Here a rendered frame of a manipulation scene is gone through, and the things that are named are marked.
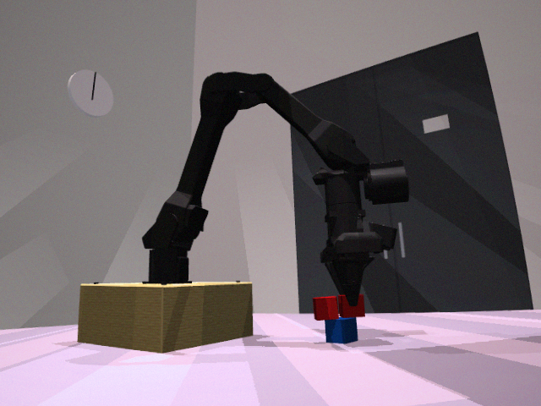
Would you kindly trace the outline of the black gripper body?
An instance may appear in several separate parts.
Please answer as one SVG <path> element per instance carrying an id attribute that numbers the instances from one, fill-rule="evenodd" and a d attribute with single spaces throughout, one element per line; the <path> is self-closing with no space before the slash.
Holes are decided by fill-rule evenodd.
<path id="1" fill-rule="evenodd" d="M 383 252 L 382 238 L 376 233 L 356 233 L 358 214 L 366 216 L 362 206 L 342 203 L 326 207 L 325 222 L 328 227 L 326 247 L 320 253 L 321 263 L 334 259 L 369 257 L 369 252 Z"/>

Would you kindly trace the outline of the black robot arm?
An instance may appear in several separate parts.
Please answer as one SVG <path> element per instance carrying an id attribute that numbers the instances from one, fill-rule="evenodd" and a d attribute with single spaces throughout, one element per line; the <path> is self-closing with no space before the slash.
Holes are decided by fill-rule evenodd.
<path id="1" fill-rule="evenodd" d="M 326 207 L 342 203 L 361 205 L 361 180 L 365 200 L 373 205 L 408 202 L 408 179 L 402 160 L 369 163 L 351 133 L 318 117 L 268 74 L 232 71 L 207 76 L 199 103 L 199 126 L 178 187 L 163 204 L 156 223 L 142 236 L 144 248 L 153 249 L 149 256 L 149 281 L 142 284 L 192 283 L 188 281 L 188 251 L 199 231 L 204 231 L 208 215 L 202 208 L 201 196 L 223 130 L 238 110 L 266 103 L 309 140 L 325 164 L 334 170 L 321 167 L 312 177 L 316 185 L 325 185 Z"/>

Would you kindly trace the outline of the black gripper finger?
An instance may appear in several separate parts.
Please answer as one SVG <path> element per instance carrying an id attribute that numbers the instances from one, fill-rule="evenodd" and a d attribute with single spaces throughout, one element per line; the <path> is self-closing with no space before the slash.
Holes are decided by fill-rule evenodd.
<path id="1" fill-rule="evenodd" d="M 336 275 L 336 271 L 334 269 L 333 263 L 325 263 L 325 266 L 329 270 L 331 278 L 332 278 L 334 284 L 336 285 L 336 288 L 337 288 L 339 294 L 340 295 L 345 295 L 344 292 L 343 292 L 342 286 L 340 284 L 340 281 L 339 281 L 339 279 L 338 279 L 338 277 Z"/>
<path id="2" fill-rule="evenodd" d="M 351 257 L 332 261 L 336 275 L 350 306 L 357 306 L 363 271 L 375 257 Z"/>

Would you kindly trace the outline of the red cube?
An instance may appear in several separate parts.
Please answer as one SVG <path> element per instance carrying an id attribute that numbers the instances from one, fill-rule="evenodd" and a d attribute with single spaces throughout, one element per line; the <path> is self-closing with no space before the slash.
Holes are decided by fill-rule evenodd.
<path id="1" fill-rule="evenodd" d="M 345 295 L 338 295 L 339 316 L 342 318 L 365 317 L 363 294 L 359 295 L 357 306 L 350 306 Z"/>
<path id="2" fill-rule="evenodd" d="M 313 298 L 314 318 L 317 321 L 338 320 L 337 297 Z"/>

